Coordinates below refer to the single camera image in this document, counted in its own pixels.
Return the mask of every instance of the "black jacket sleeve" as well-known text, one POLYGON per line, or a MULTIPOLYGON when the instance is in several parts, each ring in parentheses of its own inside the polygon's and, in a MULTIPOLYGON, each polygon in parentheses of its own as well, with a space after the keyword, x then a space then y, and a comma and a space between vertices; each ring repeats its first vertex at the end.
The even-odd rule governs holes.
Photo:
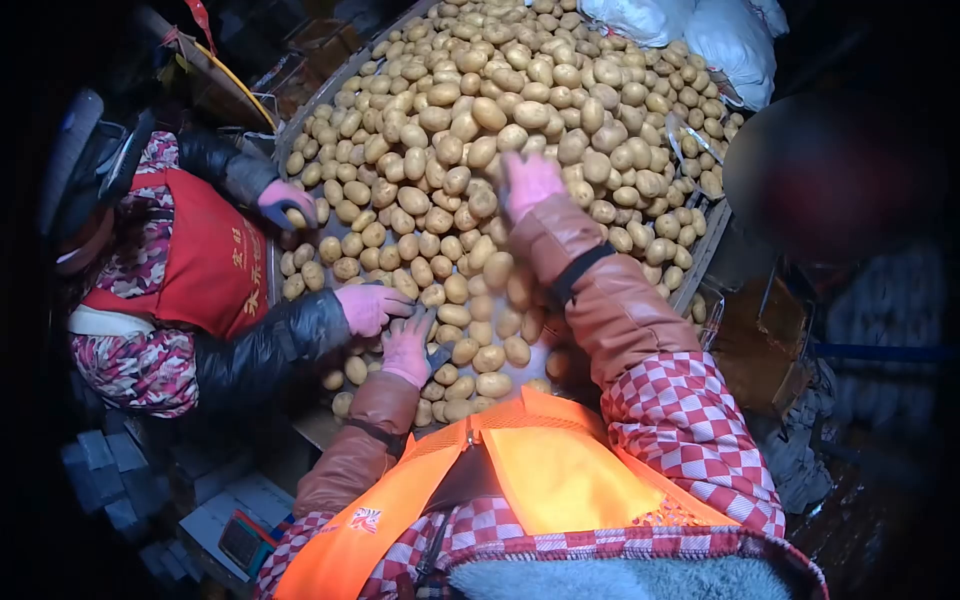
POLYGON ((263 190, 279 177, 272 162, 248 156, 211 132, 177 134, 180 168, 226 191, 234 205, 253 206, 263 190))
POLYGON ((270 401, 299 366, 340 348, 350 332, 340 301, 321 290, 275 306, 232 340, 195 339, 198 408, 210 414, 270 401))

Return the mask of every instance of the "person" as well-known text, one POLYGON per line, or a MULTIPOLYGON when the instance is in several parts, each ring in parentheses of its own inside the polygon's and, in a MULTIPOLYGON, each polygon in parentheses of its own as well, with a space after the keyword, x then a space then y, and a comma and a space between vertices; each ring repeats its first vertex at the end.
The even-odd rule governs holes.
POLYGON ((510 245, 564 307, 602 419, 523 387, 405 439, 429 378, 427 327, 394 322, 383 369, 298 483, 255 595, 826 597, 783 539, 770 473, 692 327, 570 200, 556 163, 503 161, 510 245))
POLYGON ((268 242, 248 217, 293 229, 284 211, 296 208, 315 227, 313 198, 212 133, 104 114, 92 90, 77 97, 38 218, 63 277, 70 356, 107 405, 166 419, 260 406, 301 365, 412 314, 374 285, 270 308, 268 242))

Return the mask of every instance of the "yellow hose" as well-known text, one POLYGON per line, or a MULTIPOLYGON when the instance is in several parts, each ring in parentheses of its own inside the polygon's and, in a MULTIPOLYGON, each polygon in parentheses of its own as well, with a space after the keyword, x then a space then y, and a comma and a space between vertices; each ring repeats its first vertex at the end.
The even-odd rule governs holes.
POLYGON ((263 105, 260 104, 260 101, 258 101, 258 100, 253 96, 253 94, 247 89, 247 87, 246 87, 245 85, 243 85, 243 83, 242 83, 240 80, 237 79, 237 76, 234 75, 234 74, 227 68, 227 66, 226 66, 225 64, 223 64, 222 62, 220 62, 220 60, 217 59, 217 57, 215 57, 215 56, 213 56, 212 54, 210 54, 210 51, 209 51, 209 50, 207 50, 206 48, 204 48, 203 46, 201 46, 201 45, 200 45, 199 43, 197 43, 196 41, 193 42, 193 45, 197 46, 197 48, 198 48, 201 52, 204 53, 204 56, 206 56, 207 59, 210 60, 210 62, 212 62, 213 64, 215 64, 215 65, 217 66, 217 68, 219 68, 221 71, 223 71, 224 73, 226 73, 226 74, 227 74, 227 77, 229 77, 231 81, 233 81, 235 84, 237 84, 237 87, 239 87, 240 89, 242 89, 242 90, 243 90, 243 93, 247 94, 247 97, 250 98, 250 101, 253 102, 253 105, 256 107, 256 109, 260 111, 260 114, 263 115, 263 118, 267 119, 267 123, 270 124, 270 129, 271 129, 274 133, 276 133, 276 125, 274 125, 274 120, 273 120, 272 118, 270 118, 270 113, 267 112, 267 110, 263 107, 263 105))

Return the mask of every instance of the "brown leather sleeve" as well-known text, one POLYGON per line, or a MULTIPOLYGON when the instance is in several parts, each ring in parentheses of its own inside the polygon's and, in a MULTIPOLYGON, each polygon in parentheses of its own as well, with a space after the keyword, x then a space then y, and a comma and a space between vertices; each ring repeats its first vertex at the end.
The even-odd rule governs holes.
MULTIPOLYGON (((420 390, 393 373, 374 371, 357 390, 348 417, 406 436, 420 390)), ((315 511, 338 513, 373 486, 396 459, 387 446, 358 427, 345 426, 317 464, 297 484, 294 518, 315 511)))
MULTIPOLYGON (((555 194, 527 213, 510 236, 543 285, 584 252, 603 243, 596 224, 566 195, 555 194)), ((644 358, 700 351, 693 328, 647 281, 635 258, 601 258, 573 285, 566 321, 590 356, 593 382, 607 390, 644 358)))

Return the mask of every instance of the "gloved hand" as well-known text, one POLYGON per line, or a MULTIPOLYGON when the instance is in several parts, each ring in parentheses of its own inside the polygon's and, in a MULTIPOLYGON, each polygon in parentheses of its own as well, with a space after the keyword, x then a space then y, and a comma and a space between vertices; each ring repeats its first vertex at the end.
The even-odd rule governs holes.
MULTIPOLYGON (((390 323, 390 330, 383 332, 383 367, 380 370, 403 377, 418 390, 426 385, 435 369, 427 360, 426 336, 436 318, 436 306, 427 309, 418 303, 412 317, 394 319, 390 323)), ((444 355, 443 362, 446 362, 449 353, 444 355)))
POLYGON ((260 214, 284 229, 294 229, 290 219, 283 214, 287 208, 299 210, 303 213, 306 226, 311 229, 317 228, 317 206, 314 204, 313 196, 286 181, 275 180, 264 188, 263 193, 256 199, 256 205, 260 209, 260 214))
POLYGON ((517 224, 534 206, 553 194, 566 194, 560 166, 542 155, 507 152, 500 157, 507 186, 507 215, 517 224))
POLYGON ((347 317, 351 335, 371 338, 387 324, 390 316, 414 314, 414 301, 394 288, 381 285, 345 285, 333 292, 347 317))

